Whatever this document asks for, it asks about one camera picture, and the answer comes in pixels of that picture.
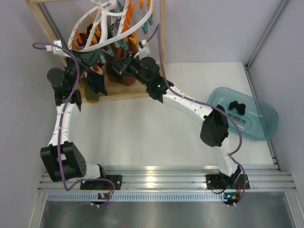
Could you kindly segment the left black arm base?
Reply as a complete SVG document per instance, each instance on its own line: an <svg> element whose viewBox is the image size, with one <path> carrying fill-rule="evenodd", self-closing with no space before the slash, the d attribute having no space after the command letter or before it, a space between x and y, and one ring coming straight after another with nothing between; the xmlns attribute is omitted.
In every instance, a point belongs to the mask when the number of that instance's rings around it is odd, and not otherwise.
<svg viewBox="0 0 304 228"><path fill-rule="evenodd" d="M122 175L106 175L105 180L85 180L80 184L81 190L101 190L95 203L106 202L115 190L122 186Z"/></svg>

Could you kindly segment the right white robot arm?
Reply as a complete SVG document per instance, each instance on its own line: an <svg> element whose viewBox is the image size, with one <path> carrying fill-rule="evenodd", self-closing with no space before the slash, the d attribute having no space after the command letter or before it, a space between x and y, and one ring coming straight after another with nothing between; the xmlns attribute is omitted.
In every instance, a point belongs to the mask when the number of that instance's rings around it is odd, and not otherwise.
<svg viewBox="0 0 304 228"><path fill-rule="evenodd" d="M219 165L219 173L208 175L208 189L232 189L245 184L237 164L229 148L228 115L224 107L215 107L197 102L187 97L172 82L160 74L163 69L152 57L139 58L130 52L127 56L108 63L106 71L117 80L133 77L146 88L146 92L154 100L164 105L177 108L189 117L201 123L200 139L209 147L215 148Z"/></svg>

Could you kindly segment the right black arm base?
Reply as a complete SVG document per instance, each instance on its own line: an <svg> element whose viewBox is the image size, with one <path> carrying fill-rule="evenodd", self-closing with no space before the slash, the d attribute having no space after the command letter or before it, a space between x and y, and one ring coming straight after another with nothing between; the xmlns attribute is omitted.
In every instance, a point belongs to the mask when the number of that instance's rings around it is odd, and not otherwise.
<svg viewBox="0 0 304 228"><path fill-rule="evenodd" d="M236 205L241 199L243 190L250 189L249 180L244 174L238 177L227 177L223 174L209 174L206 176L207 189L215 194L224 194L224 203L228 206Z"/></svg>

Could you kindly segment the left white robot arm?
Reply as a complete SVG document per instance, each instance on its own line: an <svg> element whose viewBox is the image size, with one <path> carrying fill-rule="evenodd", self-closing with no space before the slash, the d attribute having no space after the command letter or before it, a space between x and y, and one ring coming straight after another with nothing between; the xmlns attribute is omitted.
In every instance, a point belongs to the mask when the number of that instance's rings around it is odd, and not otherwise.
<svg viewBox="0 0 304 228"><path fill-rule="evenodd" d="M90 52L73 51L76 62L67 59L65 69L54 67L47 73L55 95L57 119L48 146L41 148L40 157L53 182L63 179L91 179L92 185L101 189L107 177L100 164L89 164L74 144L77 117L81 111L81 93L76 89L80 75L86 71L95 74L101 55L100 50Z"/></svg>

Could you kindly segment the brown hanging socks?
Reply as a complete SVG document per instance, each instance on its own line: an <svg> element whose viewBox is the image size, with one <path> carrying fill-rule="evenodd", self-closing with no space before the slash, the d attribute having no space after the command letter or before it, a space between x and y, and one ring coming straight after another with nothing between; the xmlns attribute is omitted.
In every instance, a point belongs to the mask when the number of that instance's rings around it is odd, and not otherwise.
<svg viewBox="0 0 304 228"><path fill-rule="evenodd" d="M107 67L109 62L114 61L114 60L119 60L123 57L125 57L129 52L137 53L138 52L138 47L137 45L134 45L131 41L126 42L128 49L125 50L121 46L117 45L116 43L110 44L110 47L114 53L113 56L110 56L108 54L104 54L106 63L104 65L105 67L105 72L107 72ZM117 83L117 84L122 84L125 86L131 86L132 84L135 83L135 78L133 77L124 77L123 79L116 79L114 75L110 73L106 73L107 78L109 81Z"/></svg>

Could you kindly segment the white oval clip hanger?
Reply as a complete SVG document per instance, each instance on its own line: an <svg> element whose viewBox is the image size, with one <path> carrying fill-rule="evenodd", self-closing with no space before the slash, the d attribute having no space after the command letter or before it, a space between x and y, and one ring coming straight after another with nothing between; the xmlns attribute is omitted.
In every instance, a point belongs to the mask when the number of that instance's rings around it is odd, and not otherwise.
<svg viewBox="0 0 304 228"><path fill-rule="evenodd" d="M95 7L75 23L67 46L80 52L93 51L117 43L126 49L125 42L138 43L136 32L148 34L153 25L153 0L93 0ZM118 30L111 32L110 17L121 16Z"/></svg>

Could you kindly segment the navy patterned hanging sock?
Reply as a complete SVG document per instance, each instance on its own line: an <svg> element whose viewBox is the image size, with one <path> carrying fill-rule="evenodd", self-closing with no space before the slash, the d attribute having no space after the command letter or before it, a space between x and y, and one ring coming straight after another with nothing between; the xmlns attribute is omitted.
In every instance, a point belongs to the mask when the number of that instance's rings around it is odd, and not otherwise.
<svg viewBox="0 0 304 228"><path fill-rule="evenodd" d="M103 74L99 74L93 70L87 70L86 82L89 88L96 94L108 95L107 89L105 87L105 77Z"/></svg>

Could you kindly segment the white striped hanging sock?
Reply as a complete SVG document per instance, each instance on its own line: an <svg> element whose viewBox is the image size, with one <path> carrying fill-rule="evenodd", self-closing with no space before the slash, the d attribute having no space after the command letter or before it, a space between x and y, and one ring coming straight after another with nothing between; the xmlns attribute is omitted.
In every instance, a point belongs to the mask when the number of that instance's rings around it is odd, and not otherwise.
<svg viewBox="0 0 304 228"><path fill-rule="evenodd" d="M120 22L121 22L121 18L122 18L121 16L119 16L119 17L111 16L110 17L110 29L111 29L111 32L113 32L115 30L118 30Z"/></svg>

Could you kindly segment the teal plastic basin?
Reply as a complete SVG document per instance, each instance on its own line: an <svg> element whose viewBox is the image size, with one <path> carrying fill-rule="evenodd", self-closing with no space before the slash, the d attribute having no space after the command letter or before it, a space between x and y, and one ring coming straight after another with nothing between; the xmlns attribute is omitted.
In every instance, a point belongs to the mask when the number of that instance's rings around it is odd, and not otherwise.
<svg viewBox="0 0 304 228"><path fill-rule="evenodd" d="M228 109L229 104L233 101L246 105L244 115L240 115L236 109ZM211 93L208 104L222 106L228 116L236 122L245 138L267 141L276 132L278 113L271 105L261 100L227 87L219 87Z"/></svg>

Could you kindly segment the aluminium mounting rail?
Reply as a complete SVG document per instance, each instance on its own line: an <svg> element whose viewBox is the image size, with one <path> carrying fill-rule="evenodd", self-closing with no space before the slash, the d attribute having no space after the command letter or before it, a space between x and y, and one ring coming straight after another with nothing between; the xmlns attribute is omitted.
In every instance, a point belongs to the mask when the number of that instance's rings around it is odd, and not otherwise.
<svg viewBox="0 0 304 228"><path fill-rule="evenodd" d="M277 165L247 166L245 168L252 192L295 192L293 177L282 172ZM224 202L224 194L215 194L207 189L206 176L217 174L215 166L205 167L115 167L106 168L108 175L122 175L122 186L108 199L110 202ZM61 182L52 182L43 174L38 191L52 201L97 201L101 190L81 190L80 184L66 191Z"/></svg>

